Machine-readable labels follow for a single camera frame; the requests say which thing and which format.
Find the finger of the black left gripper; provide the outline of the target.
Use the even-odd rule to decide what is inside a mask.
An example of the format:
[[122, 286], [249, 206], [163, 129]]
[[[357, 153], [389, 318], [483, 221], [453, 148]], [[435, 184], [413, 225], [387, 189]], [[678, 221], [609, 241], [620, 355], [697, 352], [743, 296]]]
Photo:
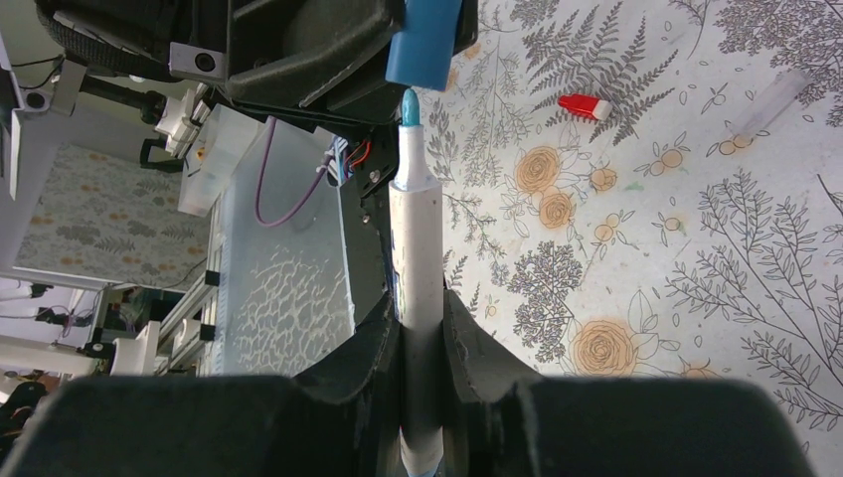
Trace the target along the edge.
[[226, 94], [308, 106], [381, 52], [405, 12], [403, 1], [231, 1]]

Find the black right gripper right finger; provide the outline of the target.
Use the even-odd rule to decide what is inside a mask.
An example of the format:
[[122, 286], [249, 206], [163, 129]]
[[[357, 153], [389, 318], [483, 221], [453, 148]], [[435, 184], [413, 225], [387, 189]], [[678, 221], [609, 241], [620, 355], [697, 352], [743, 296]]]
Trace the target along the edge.
[[809, 476], [766, 393], [734, 380], [545, 377], [443, 294], [448, 476]]

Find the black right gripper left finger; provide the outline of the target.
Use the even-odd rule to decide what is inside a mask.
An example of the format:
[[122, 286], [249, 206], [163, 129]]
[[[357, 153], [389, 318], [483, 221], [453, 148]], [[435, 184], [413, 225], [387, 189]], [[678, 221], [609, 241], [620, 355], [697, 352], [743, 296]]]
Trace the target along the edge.
[[85, 378], [15, 442], [5, 476], [396, 476], [400, 327], [384, 295], [296, 376]]

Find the blue pen cap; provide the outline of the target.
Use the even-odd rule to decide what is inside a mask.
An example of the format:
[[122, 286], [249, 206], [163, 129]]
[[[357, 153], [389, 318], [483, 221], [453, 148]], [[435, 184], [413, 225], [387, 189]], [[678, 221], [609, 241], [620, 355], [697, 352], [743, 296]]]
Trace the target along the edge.
[[385, 80], [444, 91], [462, 2], [408, 0], [402, 29], [391, 41]]

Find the white pen blue tip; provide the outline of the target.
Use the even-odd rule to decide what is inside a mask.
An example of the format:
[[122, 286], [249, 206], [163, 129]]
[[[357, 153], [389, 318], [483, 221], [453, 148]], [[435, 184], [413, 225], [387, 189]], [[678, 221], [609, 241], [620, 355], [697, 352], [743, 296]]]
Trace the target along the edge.
[[401, 456], [410, 476], [433, 476], [443, 455], [438, 328], [443, 313], [442, 187], [430, 172], [420, 101], [407, 89], [398, 170], [389, 185], [393, 281], [403, 334]]

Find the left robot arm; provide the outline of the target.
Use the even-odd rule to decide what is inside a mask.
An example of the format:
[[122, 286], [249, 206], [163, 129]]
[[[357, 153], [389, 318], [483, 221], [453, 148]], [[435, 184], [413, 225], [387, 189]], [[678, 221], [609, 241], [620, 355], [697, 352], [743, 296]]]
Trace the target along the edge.
[[402, 1], [39, 1], [50, 37], [114, 73], [176, 82], [175, 45], [214, 56], [201, 72], [233, 102], [264, 108], [319, 103], [389, 44]]

